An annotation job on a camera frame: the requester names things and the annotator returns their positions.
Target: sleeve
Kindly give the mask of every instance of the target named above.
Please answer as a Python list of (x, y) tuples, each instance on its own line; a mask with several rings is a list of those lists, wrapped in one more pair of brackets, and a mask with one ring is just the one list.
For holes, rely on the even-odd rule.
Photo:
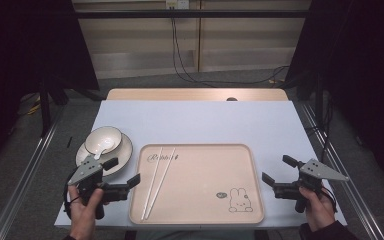
[(63, 238), (62, 240), (76, 240), (76, 239), (73, 238), (73, 237), (70, 236), (70, 235), (67, 235), (67, 236), (65, 236), (65, 238)]
[(303, 240), (358, 240), (354, 234), (348, 231), (348, 229), (338, 221), (315, 232), (311, 232), (310, 226), (308, 223), (305, 223), (301, 225), (299, 233)]

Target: rabbit illustration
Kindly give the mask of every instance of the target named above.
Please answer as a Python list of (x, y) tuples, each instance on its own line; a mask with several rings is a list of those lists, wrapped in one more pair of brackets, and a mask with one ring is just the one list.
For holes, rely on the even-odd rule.
[(251, 201), (244, 188), (230, 190), (230, 212), (252, 212)]

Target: chopsticks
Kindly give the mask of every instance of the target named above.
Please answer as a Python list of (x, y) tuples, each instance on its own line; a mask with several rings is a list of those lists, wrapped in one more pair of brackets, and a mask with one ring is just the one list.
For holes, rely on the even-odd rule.
[(146, 202), (145, 202), (145, 206), (144, 206), (144, 209), (143, 209), (143, 213), (142, 213), (142, 217), (141, 217), (141, 221), (144, 221), (144, 220), (148, 220), (149, 218), (149, 215), (151, 214), (151, 211), (152, 211), (152, 208), (154, 207), (154, 203), (155, 203), (155, 200), (157, 199), (158, 197), (158, 193), (160, 192), (160, 189), (161, 189), (161, 186), (163, 185), (163, 182), (164, 182), (164, 179), (165, 179), (165, 176), (167, 175), (167, 171), (168, 171), (168, 168), (170, 167), (170, 164), (171, 164), (171, 160), (173, 159), (173, 156), (174, 156), (174, 152), (176, 151), (176, 148), (173, 148), (173, 152), (171, 152), (171, 156), (170, 156), (170, 159), (168, 161), (168, 164), (164, 170), (164, 173), (163, 173), (163, 176), (161, 178), (161, 181), (158, 185), (158, 188), (156, 190), (156, 193), (154, 195), (154, 198), (152, 199), (151, 201), (151, 205), (148, 209), (148, 203), (149, 203), (149, 198), (151, 197), (151, 192), (152, 192), (152, 188), (154, 186), (154, 182), (155, 182), (155, 177), (157, 175), (157, 171), (158, 171), (158, 166), (160, 164), (160, 159), (161, 159), (161, 153), (163, 151), (163, 148), (161, 147), (160, 149), (160, 154), (158, 155), (158, 159), (157, 159), (157, 166), (155, 167), (155, 170), (154, 170), (154, 174), (152, 176), (152, 181), (151, 181), (151, 186), (149, 187), (149, 191), (148, 191), (148, 195), (146, 197)]

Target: white tabletop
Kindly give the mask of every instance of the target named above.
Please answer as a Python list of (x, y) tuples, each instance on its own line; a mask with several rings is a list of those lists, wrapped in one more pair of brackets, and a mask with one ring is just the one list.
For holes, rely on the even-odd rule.
[[(283, 155), (302, 162), (316, 158), (294, 105), (289, 101), (107, 100), (101, 104), (93, 129), (102, 126), (119, 128), (133, 143), (133, 154), (126, 167), (104, 178), (110, 184), (125, 183), (136, 174), (140, 149), (148, 144), (245, 144), (252, 151), (257, 177), (261, 179), (261, 172), (265, 172), (282, 183), (291, 183), (298, 178), (298, 170), (284, 163)], [(305, 214), (295, 212), (295, 201), (276, 199), (271, 187), (262, 181), (260, 190), (265, 216), (262, 222), (254, 225), (136, 225), (129, 218), (129, 198), (105, 206), (105, 217), (97, 221), (97, 226), (135, 229), (280, 228), (306, 222)], [(336, 218), (346, 225), (339, 206)], [(62, 208), (55, 225), (70, 226)]]

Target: white chopstick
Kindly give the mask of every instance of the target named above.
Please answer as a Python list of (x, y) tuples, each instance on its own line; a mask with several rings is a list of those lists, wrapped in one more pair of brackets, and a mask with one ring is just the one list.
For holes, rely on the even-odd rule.
[(149, 186), (148, 196), (146, 197), (145, 206), (143, 207), (142, 217), (140, 218), (141, 221), (143, 221), (143, 219), (145, 217), (146, 208), (148, 207), (149, 197), (151, 196), (152, 187), (154, 186), (155, 175), (157, 174), (158, 165), (160, 164), (160, 158), (161, 158), (161, 153), (162, 152), (163, 152), (163, 148), (161, 147), (160, 154), (158, 155), (158, 159), (157, 159), (157, 166), (155, 167), (154, 176), (152, 177), (151, 186)]
[(166, 169), (164, 171), (163, 178), (161, 179), (161, 182), (158, 185), (157, 192), (155, 193), (154, 199), (152, 199), (151, 206), (149, 207), (148, 213), (145, 215), (145, 219), (146, 220), (148, 220), (149, 214), (151, 214), (152, 208), (154, 207), (155, 200), (157, 199), (158, 193), (160, 192), (161, 185), (163, 185), (165, 176), (167, 174), (168, 167), (170, 167), (170, 163), (171, 163), (171, 160), (173, 159), (173, 155), (174, 155), (175, 151), (176, 151), (176, 148), (173, 148), (173, 152), (171, 153), (170, 160), (168, 161), (167, 167), (166, 167)]

